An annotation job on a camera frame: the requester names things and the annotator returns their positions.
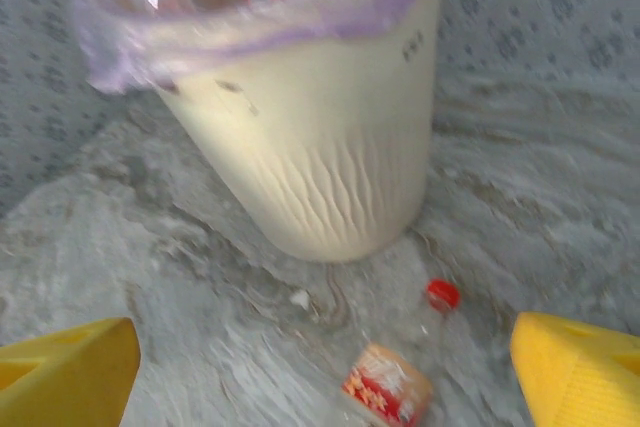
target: purple plastic bag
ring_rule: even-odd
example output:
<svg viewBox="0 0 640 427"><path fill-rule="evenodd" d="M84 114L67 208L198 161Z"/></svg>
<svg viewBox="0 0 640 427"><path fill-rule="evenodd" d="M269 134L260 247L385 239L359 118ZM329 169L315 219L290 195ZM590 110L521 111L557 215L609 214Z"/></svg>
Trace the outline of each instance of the purple plastic bag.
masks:
<svg viewBox="0 0 640 427"><path fill-rule="evenodd" d="M126 0L74 0L89 83L107 93L171 84L241 57L316 38L377 35L415 0L237 2L195 15L138 14Z"/></svg>

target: wall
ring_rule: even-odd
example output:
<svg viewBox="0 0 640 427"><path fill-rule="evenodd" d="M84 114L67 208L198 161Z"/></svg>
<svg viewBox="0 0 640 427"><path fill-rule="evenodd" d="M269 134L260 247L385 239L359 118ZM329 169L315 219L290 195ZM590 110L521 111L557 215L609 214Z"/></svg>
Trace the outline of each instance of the wall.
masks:
<svg viewBox="0 0 640 427"><path fill-rule="evenodd" d="M128 101L98 95L84 82L67 2L0 0L0 214L54 175ZM638 0L444 0L441 72L638 88L639 6Z"/></svg>

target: red bottle cap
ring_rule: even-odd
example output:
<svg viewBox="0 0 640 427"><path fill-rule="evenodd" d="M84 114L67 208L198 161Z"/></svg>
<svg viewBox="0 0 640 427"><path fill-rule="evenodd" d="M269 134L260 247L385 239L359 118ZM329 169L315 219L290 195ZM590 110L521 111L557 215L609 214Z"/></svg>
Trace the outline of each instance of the red bottle cap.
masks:
<svg viewBox="0 0 640 427"><path fill-rule="evenodd" d="M425 288L431 307L446 314L454 310L460 303L460 292L457 287L442 279L433 279Z"/></svg>

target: patterned wall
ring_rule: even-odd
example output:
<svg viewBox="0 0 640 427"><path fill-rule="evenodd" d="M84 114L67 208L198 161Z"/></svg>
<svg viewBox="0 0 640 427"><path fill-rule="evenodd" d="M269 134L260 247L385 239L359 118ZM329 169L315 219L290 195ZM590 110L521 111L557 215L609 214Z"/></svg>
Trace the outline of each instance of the patterned wall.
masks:
<svg viewBox="0 0 640 427"><path fill-rule="evenodd" d="M0 214L127 103L85 84L67 2L0 0ZM640 1L444 0L440 62L637 87Z"/></svg>

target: gray marble floor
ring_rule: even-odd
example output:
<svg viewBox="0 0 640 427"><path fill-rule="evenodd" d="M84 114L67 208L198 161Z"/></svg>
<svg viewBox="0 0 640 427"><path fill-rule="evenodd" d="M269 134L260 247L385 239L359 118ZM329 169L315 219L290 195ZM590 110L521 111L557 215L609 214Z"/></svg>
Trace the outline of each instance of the gray marble floor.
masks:
<svg viewBox="0 0 640 427"><path fill-rule="evenodd" d="M531 426L519 311L640 334L640 102L453 77L438 97L418 221L335 266L278 252L168 111L134 108L0 223L0 343L130 316L124 426L314 426L367 333L445 275L446 425Z"/></svg>

